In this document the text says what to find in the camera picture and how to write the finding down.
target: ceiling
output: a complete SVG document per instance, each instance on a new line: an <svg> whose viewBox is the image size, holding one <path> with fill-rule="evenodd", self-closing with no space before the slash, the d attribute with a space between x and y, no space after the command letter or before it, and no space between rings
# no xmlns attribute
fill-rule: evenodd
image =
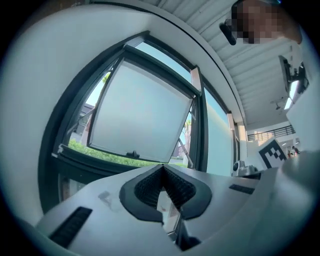
<svg viewBox="0 0 320 256"><path fill-rule="evenodd" d="M218 54L229 71L244 109L246 129L252 130L287 120L286 91L278 55L299 66L298 45L288 39L248 45L238 39L232 46L219 29L235 0L141 0L175 15Z"/></svg>

